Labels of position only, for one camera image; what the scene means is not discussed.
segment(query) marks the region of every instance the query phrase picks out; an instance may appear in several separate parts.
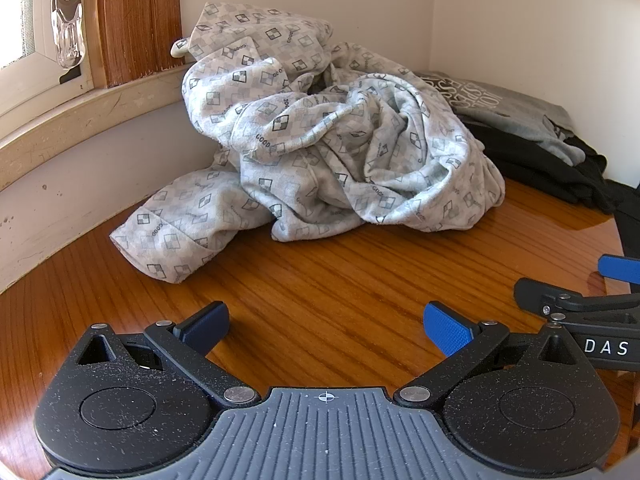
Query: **gray t-shirt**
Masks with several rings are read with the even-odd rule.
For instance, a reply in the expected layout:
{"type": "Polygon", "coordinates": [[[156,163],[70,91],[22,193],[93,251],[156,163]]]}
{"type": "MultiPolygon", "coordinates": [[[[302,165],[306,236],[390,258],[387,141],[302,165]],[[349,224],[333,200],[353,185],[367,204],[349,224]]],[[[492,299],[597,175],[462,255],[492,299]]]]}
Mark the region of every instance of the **gray t-shirt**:
{"type": "Polygon", "coordinates": [[[447,100],[456,115],[492,126],[502,132],[533,140],[570,166],[584,161],[580,148],[565,144],[574,134],[569,114],[561,106],[542,99],[441,72],[418,73],[447,100]]]}

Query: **white patterned cloth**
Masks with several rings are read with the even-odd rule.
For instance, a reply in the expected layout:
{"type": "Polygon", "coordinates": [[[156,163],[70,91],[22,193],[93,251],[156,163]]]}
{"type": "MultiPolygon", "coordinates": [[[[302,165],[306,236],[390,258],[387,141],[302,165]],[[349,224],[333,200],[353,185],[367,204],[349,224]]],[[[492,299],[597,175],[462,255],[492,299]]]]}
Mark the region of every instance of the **white patterned cloth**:
{"type": "Polygon", "coordinates": [[[277,9],[205,6],[182,94],[219,149],[111,234],[134,266],[177,283],[273,219],[283,242],[363,222],[434,232],[502,202],[500,173],[438,91],[362,46],[327,46],[331,33],[277,9]]]}

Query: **window sill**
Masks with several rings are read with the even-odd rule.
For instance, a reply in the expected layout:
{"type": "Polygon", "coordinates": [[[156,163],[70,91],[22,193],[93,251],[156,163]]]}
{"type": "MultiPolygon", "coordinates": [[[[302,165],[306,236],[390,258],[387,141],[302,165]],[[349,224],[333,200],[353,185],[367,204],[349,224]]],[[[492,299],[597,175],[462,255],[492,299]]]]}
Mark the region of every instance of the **window sill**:
{"type": "Polygon", "coordinates": [[[182,99],[188,66],[71,99],[0,139],[0,190],[50,158],[120,123],[182,99]]]}

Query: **ribbed rubber surface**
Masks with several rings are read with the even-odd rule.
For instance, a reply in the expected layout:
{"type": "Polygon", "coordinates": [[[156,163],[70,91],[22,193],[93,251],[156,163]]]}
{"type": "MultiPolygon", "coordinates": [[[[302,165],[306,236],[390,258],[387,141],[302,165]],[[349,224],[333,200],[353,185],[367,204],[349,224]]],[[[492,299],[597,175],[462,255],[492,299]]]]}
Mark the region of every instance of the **ribbed rubber surface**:
{"type": "MultiPolygon", "coordinates": [[[[60,469],[47,480],[78,480],[60,469]]],[[[597,470],[564,480],[603,480],[597,470]]],[[[453,446],[426,410],[381,388],[275,388],[224,412],[192,453],[137,480],[522,480],[453,446]]]]}

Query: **wood grain surface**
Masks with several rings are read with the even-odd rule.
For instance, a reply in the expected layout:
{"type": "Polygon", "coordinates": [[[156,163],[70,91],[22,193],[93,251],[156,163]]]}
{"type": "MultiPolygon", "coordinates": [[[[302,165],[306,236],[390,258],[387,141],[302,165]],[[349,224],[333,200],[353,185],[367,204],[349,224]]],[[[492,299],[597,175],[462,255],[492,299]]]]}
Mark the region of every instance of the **wood grain surface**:
{"type": "MultiPolygon", "coordinates": [[[[182,37],[180,0],[97,0],[97,17],[104,63],[98,84],[110,88],[183,64],[170,55],[182,37]]],[[[96,36],[95,25],[88,31],[96,36]]]]}
{"type": "MultiPolygon", "coordinates": [[[[261,394],[272,385],[383,385],[392,392],[443,359],[422,328],[430,300],[530,332],[542,320],[513,301],[522,276],[589,295],[628,292],[595,272],[599,255],[620,253],[612,218],[514,182],[507,197],[466,232],[365,225],[325,240],[279,243],[264,226],[240,233],[180,285],[125,261],[108,234],[130,210],[117,215],[0,296],[0,460],[28,480],[48,470],[33,412],[94,322],[140,332],[223,300],[231,330],[209,357],[261,394]]],[[[623,421],[613,463],[628,442],[633,378],[602,377],[623,421]]]]}

